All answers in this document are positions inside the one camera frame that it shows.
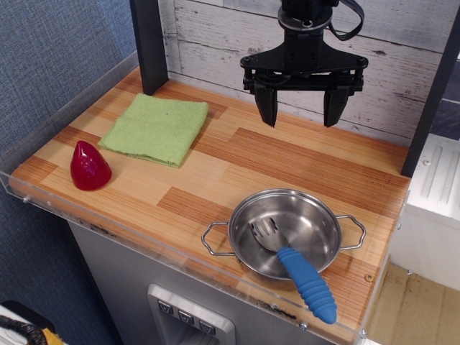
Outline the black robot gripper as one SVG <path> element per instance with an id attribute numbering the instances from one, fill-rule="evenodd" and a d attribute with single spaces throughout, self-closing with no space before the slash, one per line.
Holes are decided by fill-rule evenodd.
<path id="1" fill-rule="evenodd" d="M 332 127 L 346 107 L 349 96 L 364 86 L 368 59 L 328 46 L 323 32 L 341 41 L 355 37 L 364 23 L 364 10 L 354 8 L 360 23 L 346 34 L 332 25 L 332 8 L 281 8 L 277 14 L 284 30 L 283 43 L 271 50 L 243 57 L 244 89 L 254 94 L 262 121 L 274 127 L 277 91 L 323 91 L 324 125 Z"/>

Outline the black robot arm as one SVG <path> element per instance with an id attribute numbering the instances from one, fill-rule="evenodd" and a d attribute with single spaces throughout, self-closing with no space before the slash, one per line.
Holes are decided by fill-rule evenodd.
<path id="1" fill-rule="evenodd" d="M 322 91 L 323 124 L 336 125 L 349 97 L 364 85 L 365 57 L 336 50 L 323 40 L 332 29 L 337 1 L 282 1 L 277 18 L 283 43 L 265 52 L 243 57 L 244 89 L 252 95 L 264 123 L 277 120 L 278 91 Z"/>

